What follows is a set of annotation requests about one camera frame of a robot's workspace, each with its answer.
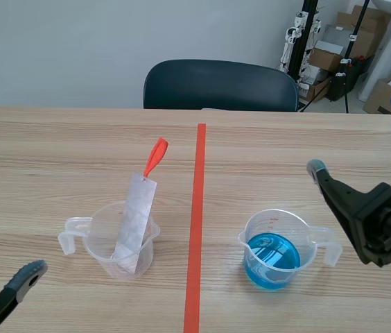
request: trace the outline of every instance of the cardboard box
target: cardboard box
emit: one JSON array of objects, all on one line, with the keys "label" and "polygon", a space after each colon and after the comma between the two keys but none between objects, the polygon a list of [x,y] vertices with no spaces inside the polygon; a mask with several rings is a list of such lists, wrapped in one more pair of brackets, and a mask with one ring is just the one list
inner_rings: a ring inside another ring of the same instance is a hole
[{"label": "cardboard box", "polygon": [[332,76],[327,78],[322,83],[318,83],[317,85],[310,85],[309,90],[299,89],[299,96],[309,102],[313,99],[313,97],[325,86],[327,86],[323,91],[315,98],[315,102],[320,101],[323,99],[329,90],[329,81],[331,81]]},{"label": "cardboard box", "polygon": [[[344,56],[348,49],[348,36],[353,33],[353,29],[345,28],[341,26],[333,26],[328,24],[325,27],[325,34],[323,36],[323,40],[328,43],[335,43],[343,46],[343,54]],[[349,54],[350,58],[355,58],[358,56],[363,56],[364,58],[369,58],[374,55],[377,51],[378,44],[376,41],[376,34],[364,31],[362,29],[359,30],[357,35],[357,40],[353,44],[353,48],[351,49],[351,53]]]},{"label": "cardboard box", "polygon": [[345,54],[343,51],[343,49],[344,49],[343,46],[329,43],[329,42],[325,42],[323,40],[318,40],[318,42],[315,43],[315,48],[321,49],[321,50],[329,52],[329,53],[335,53],[340,56],[344,56],[344,54]]},{"label": "cardboard box", "polygon": [[364,111],[372,114],[391,114],[391,78],[377,81],[368,101],[363,106]]},{"label": "cardboard box", "polygon": [[[362,11],[362,6],[354,6],[351,14],[339,12],[337,16],[336,28],[342,28],[352,33],[356,27],[359,15]],[[391,14],[382,12],[381,10],[368,8],[363,17],[357,34],[357,40],[351,50],[350,58],[363,56],[369,58],[374,55],[382,42],[382,38],[387,31],[388,24],[391,20]],[[349,44],[349,40],[345,42],[345,48]]]},{"label": "cardboard box", "polygon": [[335,53],[314,49],[309,58],[309,64],[336,73],[342,57]]},{"label": "cardboard box", "polygon": [[322,69],[313,65],[307,65],[303,72],[303,83],[314,85],[316,83],[323,82],[327,79],[329,72],[326,69]]}]

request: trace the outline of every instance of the red tape line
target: red tape line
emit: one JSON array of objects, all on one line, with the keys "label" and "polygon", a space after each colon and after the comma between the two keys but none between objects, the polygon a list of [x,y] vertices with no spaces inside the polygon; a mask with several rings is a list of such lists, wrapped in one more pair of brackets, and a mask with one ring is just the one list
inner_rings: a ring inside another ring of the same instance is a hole
[{"label": "red tape line", "polygon": [[184,333],[198,333],[200,324],[200,279],[202,270],[203,186],[205,182],[205,147],[207,125],[197,127],[195,149],[191,230],[189,233],[188,274],[184,304]]}]

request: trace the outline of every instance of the black pole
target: black pole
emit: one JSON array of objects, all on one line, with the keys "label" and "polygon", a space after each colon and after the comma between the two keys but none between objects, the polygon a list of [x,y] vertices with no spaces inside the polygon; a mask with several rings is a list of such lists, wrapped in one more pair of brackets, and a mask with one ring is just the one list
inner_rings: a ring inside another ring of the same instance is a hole
[{"label": "black pole", "polygon": [[[365,0],[365,3],[363,4],[362,11],[360,12],[359,18],[356,23],[356,27],[354,28],[353,35],[357,36],[357,33],[359,32],[360,25],[362,24],[363,17],[365,16],[365,12],[367,11],[368,4],[370,3],[370,0]],[[345,52],[344,59],[349,59],[349,54],[351,53],[351,50],[353,49],[354,40],[350,41],[348,44],[347,52]],[[343,69],[344,66],[347,66],[348,64],[340,64],[338,73],[344,73]]]},{"label": "black pole", "polygon": [[302,11],[308,13],[308,18],[306,19],[305,30],[302,32],[302,36],[294,43],[290,64],[288,66],[288,75],[295,81],[297,81],[300,77],[299,71],[302,66],[302,60],[304,58],[306,44],[308,43],[309,33],[313,26],[314,15],[318,7],[318,2],[319,0],[304,0]]},{"label": "black pole", "polygon": [[[357,23],[356,23],[356,27],[354,28],[354,32],[353,32],[353,35],[357,36],[357,33],[359,32],[359,28],[360,28],[360,25],[362,24],[362,20],[363,20],[363,17],[365,16],[365,12],[367,11],[367,8],[368,8],[368,4],[370,3],[370,0],[365,0],[365,2],[363,3],[363,7],[362,7],[362,11],[360,12],[360,15],[359,15],[359,18],[357,20]],[[351,53],[351,50],[353,49],[353,45],[354,45],[354,42],[355,40],[352,40],[349,42],[348,44],[348,48],[347,48],[347,52],[345,52],[345,56],[344,56],[344,59],[349,59],[349,54]],[[348,66],[348,64],[345,64],[345,63],[340,63],[339,65],[339,68],[338,68],[338,71],[336,73],[336,75],[329,81],[328,85],[330,85],[333,80],[338,80],[339,78],[340,79],[343,79],[343,85],[344,85],[344,93],[345,93],[345,109],[346,109],[346,113],[349,113],[348,112],[348,98],[347,98],[347,86],[346,86],[346,83],[347,83],[347,80],[346,80],[346,77],[343,77],[343,76],[346,76],[347,75],[347,71],[345,71],[346,69],[346,66]],[[300,110],[300,112],[303,112],[305,111],[305,109],[316,99],[316,97],[328,86],[324,86],[314,97],[313,99],[311,99],[311,101],[305,105],[305,107],[303,109]]]}]

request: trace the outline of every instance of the measuring cup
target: measuring cup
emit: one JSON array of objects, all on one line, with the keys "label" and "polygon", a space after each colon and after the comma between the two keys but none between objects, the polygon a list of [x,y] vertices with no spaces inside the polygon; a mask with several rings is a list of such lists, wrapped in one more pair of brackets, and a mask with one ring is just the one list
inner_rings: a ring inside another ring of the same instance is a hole
[{"label": "measuring cup", "polygon": [[[153,261],[153,239],[159,235],[160,228],[150,215],[140,250],[125,257],[114,257],[124,206],[125,202],[119,201],[102,208],[92,217],[67,219],[65,231],[58,235],[65,255],[76,251],[74,237],[82,237],[86,251],[113,278],[131,280],[143,274]],[[138,261],[133,260],[135,255],[138,255]]]},{"label": "measuring cup", "polygon": [[245,247],[245,271],[259,286],[285,287],[325,248],[324,263],[335,266],[342,246],[330,228],[310,227],[297,215],[284,210],[264,210],[246,223],[238,240]]}]

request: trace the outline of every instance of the blue object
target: blue object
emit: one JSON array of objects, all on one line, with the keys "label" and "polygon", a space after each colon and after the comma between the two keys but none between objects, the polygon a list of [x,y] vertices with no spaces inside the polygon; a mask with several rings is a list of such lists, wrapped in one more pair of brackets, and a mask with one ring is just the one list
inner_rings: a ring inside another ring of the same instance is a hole
[{"label": "blue object", "polygon": [[[248,245],[252,249],[252,252],[268,266],[282,269],[294,269],[300,266],[300,256],[293,245],[285,237],[279,234],[263,233],[258,234],[251,238]],[[269,282],[267,278],[264,279],[259,274],[264,273],[277,273],[274,270],[267,269],[257,260],[253,261],[254,266],[249,267],[245,261],[245,271],[252,281],[263,288],[267,289],[280,289],[285,287],[287,282]]]}]

